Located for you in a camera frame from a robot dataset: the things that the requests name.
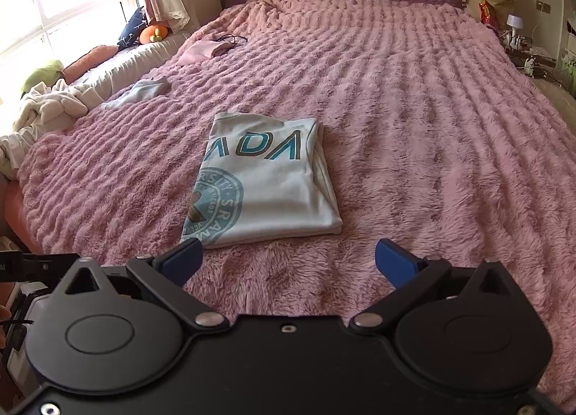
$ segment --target white t-shirt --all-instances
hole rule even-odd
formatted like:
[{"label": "white t-shirt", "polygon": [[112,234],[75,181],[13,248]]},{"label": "white t-shirt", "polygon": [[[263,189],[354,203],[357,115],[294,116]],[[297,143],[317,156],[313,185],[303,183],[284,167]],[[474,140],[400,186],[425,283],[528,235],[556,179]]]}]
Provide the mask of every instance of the white t-shirt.
[{"label": "white t-shirt", "polygon": [[190,200],[182,241],[205,247],[339,234],[318,120],[218,113]]}]

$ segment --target navy pillow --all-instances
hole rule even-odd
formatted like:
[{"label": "navy pillow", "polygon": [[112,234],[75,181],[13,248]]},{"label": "navy pillow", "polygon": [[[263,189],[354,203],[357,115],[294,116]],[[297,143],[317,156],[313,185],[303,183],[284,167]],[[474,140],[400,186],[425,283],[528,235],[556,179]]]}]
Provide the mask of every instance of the navy pillow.
[{"label": "navy pillow", "polygon": [[140,33],[148,26],[148,20],[146,20],[146,13],[144,12],[144,6],[136,9],[136,12],[130,17],[130,20],[122,30],[122,34],[118,38],[119,51],[122,51],[131,46],[139,45],[140,42],[138,38]]}]

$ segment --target orange pumpkin plush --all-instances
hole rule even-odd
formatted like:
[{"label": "orange pumpkin plush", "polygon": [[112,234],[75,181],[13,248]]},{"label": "orange pumpkin plush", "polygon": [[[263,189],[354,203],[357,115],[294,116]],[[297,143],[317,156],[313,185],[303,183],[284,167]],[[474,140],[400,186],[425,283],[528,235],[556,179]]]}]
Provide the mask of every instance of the orange pumpkin plush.
[{"label": "orange pumpkin plush", "polygon": [[150,25],[142,30],[139,40],[142,45],[146,45],[147,43],[162,41],[167,36],[168,29],[163,25]]}]

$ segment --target window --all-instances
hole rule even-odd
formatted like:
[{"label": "window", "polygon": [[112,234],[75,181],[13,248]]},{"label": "window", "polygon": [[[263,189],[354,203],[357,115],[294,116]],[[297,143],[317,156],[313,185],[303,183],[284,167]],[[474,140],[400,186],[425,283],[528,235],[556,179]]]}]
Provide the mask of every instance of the window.
[{"label": "window", "polygon": [[49,59],[64,67],[117,42],[138,0],[0,0],[0,103],[19,101],[30,72]]}]

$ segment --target pink cloth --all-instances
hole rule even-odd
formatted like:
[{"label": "pink cloth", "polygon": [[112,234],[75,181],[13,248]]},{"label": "pink cloth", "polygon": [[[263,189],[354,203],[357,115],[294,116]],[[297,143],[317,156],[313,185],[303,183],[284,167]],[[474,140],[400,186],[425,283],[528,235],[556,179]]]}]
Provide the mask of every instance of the pink cloth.
[{"label": "pink cloth", "polygon": [[[221,33],[249,42],[200,72],[176,65]],[[230,317],[352,316],[391,291],[379,238],[455,266],[497,258],[552,334],[541,388],[576,407],[576,137],[491,30],[448,5],[255,1],[145,78],[160,76],[168,95],[97,108],[28,153],[18,177],[44,251],[162,253],[217,112],[319,118],[342,234],[207,251],[186,289]]]},{"label": "pink cloth", "polygon": [[212,59],[215,56],[220,56],[227,52],[230,48],[234,48],[233,43],[229,42],[214,42],[211,40],[199,40],[188,48],[180,59],[176,62],[177,66],[186,66],[188,64],[197,64]]}]

